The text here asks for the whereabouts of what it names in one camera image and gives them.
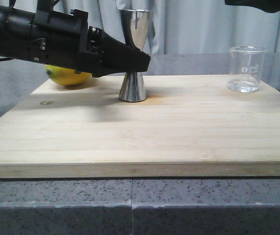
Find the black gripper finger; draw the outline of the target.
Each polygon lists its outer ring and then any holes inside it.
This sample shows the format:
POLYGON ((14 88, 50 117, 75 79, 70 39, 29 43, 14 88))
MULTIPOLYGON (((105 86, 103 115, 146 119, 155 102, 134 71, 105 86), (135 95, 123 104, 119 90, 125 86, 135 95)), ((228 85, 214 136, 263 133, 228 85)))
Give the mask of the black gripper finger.
POLYGON ((224 3, 231 6, 254 7, 266 13, 280 11, 280 0, 224 0, 224 3))

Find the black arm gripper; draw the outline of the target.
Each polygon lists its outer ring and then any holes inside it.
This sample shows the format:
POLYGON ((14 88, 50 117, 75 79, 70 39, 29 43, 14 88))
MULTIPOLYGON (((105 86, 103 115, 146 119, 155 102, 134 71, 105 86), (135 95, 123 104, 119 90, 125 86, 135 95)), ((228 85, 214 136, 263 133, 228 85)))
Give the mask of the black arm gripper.
POLYGON ((148 70, 151 57, 100 28, 88 26, 88 13, 52 9, 35 13, 0 9, 0 56, 90 72, 101 77, 148 70))

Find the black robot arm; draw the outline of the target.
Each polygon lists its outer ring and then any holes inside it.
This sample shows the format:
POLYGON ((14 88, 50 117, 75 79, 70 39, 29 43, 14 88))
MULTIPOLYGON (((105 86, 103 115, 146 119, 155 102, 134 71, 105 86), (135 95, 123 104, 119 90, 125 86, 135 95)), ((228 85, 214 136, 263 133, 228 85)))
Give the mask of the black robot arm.
POLYGON ((0 56, 89 72, 93 77, 148 70, 150 56, 88 24, 88 13, 54 11, 40 0, 36 12, 0 5, 0 56))

